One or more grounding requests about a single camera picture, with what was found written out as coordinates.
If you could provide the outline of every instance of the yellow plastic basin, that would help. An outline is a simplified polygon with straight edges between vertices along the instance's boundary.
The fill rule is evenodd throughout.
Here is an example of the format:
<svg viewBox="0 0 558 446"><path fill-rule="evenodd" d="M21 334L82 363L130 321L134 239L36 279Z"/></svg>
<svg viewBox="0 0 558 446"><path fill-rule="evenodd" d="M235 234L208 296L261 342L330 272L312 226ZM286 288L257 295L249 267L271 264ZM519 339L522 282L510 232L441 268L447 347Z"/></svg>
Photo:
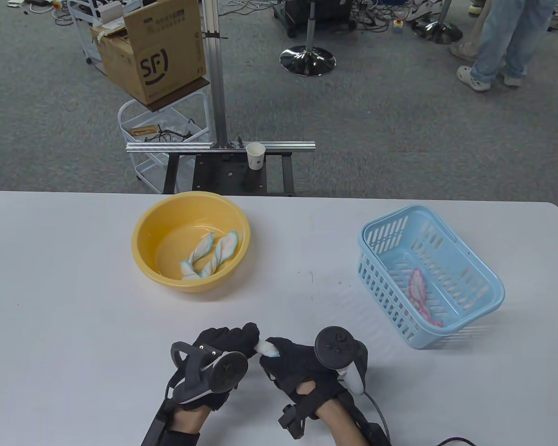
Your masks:
<svg viewBox="0 0 558 446"><path fill-rule="evenodd" d="M194 262L200 272L211 260L217 241L236 230L238 246L215 274L183 281L179 264L209 232L215 232L213 249ZM209 291L226 281L244 258L250 243L250 225L245 214L230 200L209 192L184 192L158 202L136 224L132 253L139 269L162 285L184 293Z"/></svg>

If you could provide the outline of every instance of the pink cloth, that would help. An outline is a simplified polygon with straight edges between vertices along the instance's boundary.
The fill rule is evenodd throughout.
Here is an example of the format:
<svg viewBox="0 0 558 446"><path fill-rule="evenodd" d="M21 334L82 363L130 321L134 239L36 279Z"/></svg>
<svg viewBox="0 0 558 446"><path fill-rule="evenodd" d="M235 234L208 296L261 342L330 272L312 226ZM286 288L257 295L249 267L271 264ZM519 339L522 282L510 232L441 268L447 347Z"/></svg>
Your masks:
<svg viewBox="0 0 558 446"><path fill-rule="evenodd" d="M444 322L435 321L430 314L430 309L426 303L426 285L422 272L415 268L409 278L409 300L415 309L421 314L426 321L437 327L444 327Z"/></svg>

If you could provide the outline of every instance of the paper cup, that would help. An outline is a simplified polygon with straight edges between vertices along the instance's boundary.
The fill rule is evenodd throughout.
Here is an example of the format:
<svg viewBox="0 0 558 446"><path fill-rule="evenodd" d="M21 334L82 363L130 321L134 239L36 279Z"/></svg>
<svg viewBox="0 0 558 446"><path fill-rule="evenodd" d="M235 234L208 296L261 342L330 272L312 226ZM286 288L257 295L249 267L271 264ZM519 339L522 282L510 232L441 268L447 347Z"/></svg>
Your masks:
<svg viewBox="0 0 558 446"><path fill-rule="evenodd" d="M250 143L246 146L248 156L248 167L252 170L259 170L265 161L266 147L260 143Z"/></svg>

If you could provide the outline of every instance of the sf logo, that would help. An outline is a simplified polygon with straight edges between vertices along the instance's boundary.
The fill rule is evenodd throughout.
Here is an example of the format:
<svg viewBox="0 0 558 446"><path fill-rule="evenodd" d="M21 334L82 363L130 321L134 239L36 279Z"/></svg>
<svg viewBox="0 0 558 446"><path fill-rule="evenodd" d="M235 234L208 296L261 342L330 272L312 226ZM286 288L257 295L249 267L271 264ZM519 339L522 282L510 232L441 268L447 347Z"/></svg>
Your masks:
<svg viewBox="0 0 558 446"><path fill-rule="evenodd" d="M162 48L159 53L153 54L149 59L143 59L140 62L140 67L143 70L143 77L154 77L145 81L145 85L153 85L158 83L167 73L168 69L168 58L166 51Z"/></svg>

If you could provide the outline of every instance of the person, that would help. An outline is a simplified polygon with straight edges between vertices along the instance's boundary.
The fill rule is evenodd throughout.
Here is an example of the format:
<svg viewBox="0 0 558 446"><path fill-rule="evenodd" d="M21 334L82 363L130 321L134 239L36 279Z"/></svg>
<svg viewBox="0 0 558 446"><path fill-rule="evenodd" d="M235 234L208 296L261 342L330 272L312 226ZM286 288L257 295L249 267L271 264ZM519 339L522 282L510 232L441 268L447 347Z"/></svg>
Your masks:
<svg viewBox="0 0 558 446"><path fill-rule="evenodd" d="M500 72L504 53L506 65L501 74L509 87L519 87L526 75L558 0L492 0L477 59L473 66L460 66L458 79L474 91L485 92Z"/></svg>
<svg viewBox="0 0 558 446"><path fill-rule="evenodd" d="M477 59L477 51L479 49L479 38L481 38L481 31L484 28L485 19L490 13L490 7L492 6L492 0L487 0L485 4L479 9L479 17L475 21L473 29L468 36L464 36L460 42L454 43L449 46L449 49L453 55L460 59L475 62Z"/></svg>
<svg viewBox="0 0 558 446"><path fill-rule="evenodd" d="M242 329L211 328L203 331L194 345L207 344L221 351L240 351L251 358L256 353L259 332L253 323ZM337 381L337 372L322 366L314 353L314 348L293 344L284 338L269 338L275 345L279 357L262 356L260 365L268 376L274 378L275 385L298 404L301 399L320 389L335 389L336 386L347 390ZM295 386L294 391L286 389ZM209 394L183 404L173 412L169 427L164 431L159 446L195 446L200 431L212 411L219 410L228 399L230 392ZM336 446L369 446L358 425L340 403L339 399L330 399L316 410L316 416L327 426Z"/></svg>
<svg viewBox="0 0 558 446"><path fill-rule="evenodd" d="M483 9L485 7L484 3L484 0L474 0L473 2L471 2L471 5L467 12L469 13L469 15L474 15L475 17L477 17L483 12Z"/></svg>

